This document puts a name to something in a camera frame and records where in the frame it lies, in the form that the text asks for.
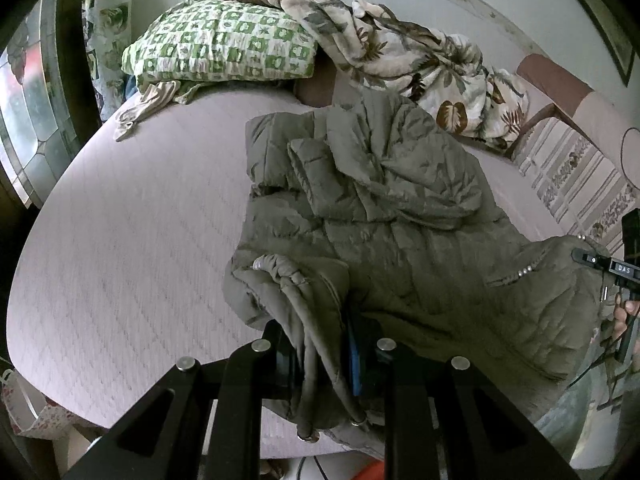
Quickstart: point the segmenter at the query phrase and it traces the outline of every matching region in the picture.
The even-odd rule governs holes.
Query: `hand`
[[[616,307],[613,311],[613,339],[616,340],[626,330],[626,316],[634,316],[640,310],[640,301],[625,301],[622,305],[622,298],[616,294]],[[634,370],[640,369],[640,338],[634,344]]]

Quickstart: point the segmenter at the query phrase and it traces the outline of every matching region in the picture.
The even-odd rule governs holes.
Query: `black metal frame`
[[[385,397],[387,480],[577,479],[536,428],[468,360],[457,369],[402,344],[371,344],[377,322],[355,315],[363,396]],[[205,478],[258,478],[262,399],[289,399],[297,365],[271,321],[265,351],[247,344],[226,360],[174,367],[92,447],[65,480],[194,479],[212,400],[218,399]],[[432,412],[432,402],[436,415]]]

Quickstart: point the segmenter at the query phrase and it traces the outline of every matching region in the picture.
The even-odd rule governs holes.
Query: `mattress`
[[[7,315],[20,373],[109,428],[177,358],[223,359],[260,337],[222,296],[250,191],[244,124],[307,110],[289,92],[225,89],[162,110],[122,142],[107,121],[20,256]],[[325,436],[298,440],[295,425],[263,409],[262,457],[341,450]]]

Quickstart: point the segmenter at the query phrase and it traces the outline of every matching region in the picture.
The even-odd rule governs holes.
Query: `stained glass window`
[[[56,53],[56,0],[40,0],[0,56],[0,162],[25,205],[49,196],[80,149]]]

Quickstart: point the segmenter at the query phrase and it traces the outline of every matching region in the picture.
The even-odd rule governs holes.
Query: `blue cloth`
[[[138,91],[136,87],[136,78],[132,75],[125,76],[124,98],[129,99],[133,94]]]

